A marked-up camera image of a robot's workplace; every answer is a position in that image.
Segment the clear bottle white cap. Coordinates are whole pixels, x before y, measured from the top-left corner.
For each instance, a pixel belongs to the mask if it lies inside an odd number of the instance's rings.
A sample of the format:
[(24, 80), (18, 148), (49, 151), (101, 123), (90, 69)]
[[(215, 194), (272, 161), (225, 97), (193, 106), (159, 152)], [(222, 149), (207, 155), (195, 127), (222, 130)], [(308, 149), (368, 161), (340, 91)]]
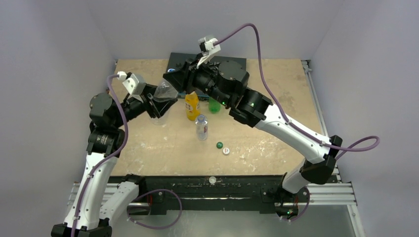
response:
[[(178, 91), (167, 80), (162, 79), (153, 96), (156, 102), (166, 102), (168, 99), (176, 99)], [(152, 118), (152, 123), (154, 125), (164, 125), (168, 119), (169, 112), (170, 106), (160, 118)]]

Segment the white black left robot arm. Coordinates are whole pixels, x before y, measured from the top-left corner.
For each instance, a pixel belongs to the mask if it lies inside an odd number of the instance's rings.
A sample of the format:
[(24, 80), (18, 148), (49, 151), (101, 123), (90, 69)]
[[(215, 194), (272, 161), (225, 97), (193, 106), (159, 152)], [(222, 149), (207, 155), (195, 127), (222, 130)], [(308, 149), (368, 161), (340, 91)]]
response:
[(107, 201), (103, 197), (112, 170), (127, 144), (128, 122), (141, 114), (160, 118), (177, 102), (176, 97), (154, 97), (155, 90), (156, 86), (146, 84), (138, 95), (122, 102), (112, 90), (92, 97), (84, 176), (65, 220), (53, 226), (53, 237), (109, 237), (113, 222), (131, 201), (152, 203), (155, 191), (147, 188), (145, 177), (133, 174), (122, 178), (117, 191)]

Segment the orange juice bottle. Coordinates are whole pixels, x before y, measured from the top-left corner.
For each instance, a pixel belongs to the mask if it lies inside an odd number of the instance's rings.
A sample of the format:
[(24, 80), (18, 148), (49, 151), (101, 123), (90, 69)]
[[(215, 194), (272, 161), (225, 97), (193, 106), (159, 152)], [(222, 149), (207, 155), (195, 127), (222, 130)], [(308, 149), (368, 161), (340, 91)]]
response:
[(186, 116), (190, 121), (195, 121), (201, 114), (199, 98), (195, 91), (185, 95), (185, 108)]

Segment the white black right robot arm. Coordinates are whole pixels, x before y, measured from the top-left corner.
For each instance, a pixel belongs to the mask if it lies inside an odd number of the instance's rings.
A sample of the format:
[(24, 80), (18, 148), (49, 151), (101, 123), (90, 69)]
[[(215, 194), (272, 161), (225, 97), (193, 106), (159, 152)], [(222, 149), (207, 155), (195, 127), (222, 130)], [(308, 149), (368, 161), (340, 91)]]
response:
[(163, 78), (178, 92), (200, 90), (229, 110), (241, 124), (275, 136), (304, 156), (304, 161), (285, 174), (277, 188), (280, 199), (289, 201), (306, 185), (325, 184), (335, 168), (342, 139), (319, 134), (291, 117), (281, 114), (278, 105), (260, 92), (250, 89), (249, 73), (235, 61), (198, 65), (186, 61)]

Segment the clear bottle with label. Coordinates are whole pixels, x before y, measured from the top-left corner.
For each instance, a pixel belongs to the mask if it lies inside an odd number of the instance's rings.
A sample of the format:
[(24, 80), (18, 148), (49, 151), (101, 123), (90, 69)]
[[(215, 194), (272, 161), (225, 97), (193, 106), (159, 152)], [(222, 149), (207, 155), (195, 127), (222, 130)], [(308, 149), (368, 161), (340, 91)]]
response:
[(198, 115), (195, 121), (196, 134), (199, 140), (204, 141), (208, 138), (208, 121), (204, 115)]

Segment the green plastic bottle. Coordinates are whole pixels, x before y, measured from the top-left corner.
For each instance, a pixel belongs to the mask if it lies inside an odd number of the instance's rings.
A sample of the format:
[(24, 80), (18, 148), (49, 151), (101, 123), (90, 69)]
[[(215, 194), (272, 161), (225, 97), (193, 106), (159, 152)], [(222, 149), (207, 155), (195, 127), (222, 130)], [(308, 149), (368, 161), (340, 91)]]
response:
[(220, 111), (221, 105), (212, 98), (209, 98), (208, 109), (212, 114), (216, 114)]

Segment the white juice bottle cap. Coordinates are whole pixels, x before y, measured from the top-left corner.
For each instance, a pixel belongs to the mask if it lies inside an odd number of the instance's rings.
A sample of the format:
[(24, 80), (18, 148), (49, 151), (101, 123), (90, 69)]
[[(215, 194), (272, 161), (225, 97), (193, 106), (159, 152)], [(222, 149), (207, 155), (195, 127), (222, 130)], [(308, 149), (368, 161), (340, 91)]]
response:
[(209, 177), (209, 183), (210, 184), (215, 184), (217, 182), (217, 178), (214, 176)]

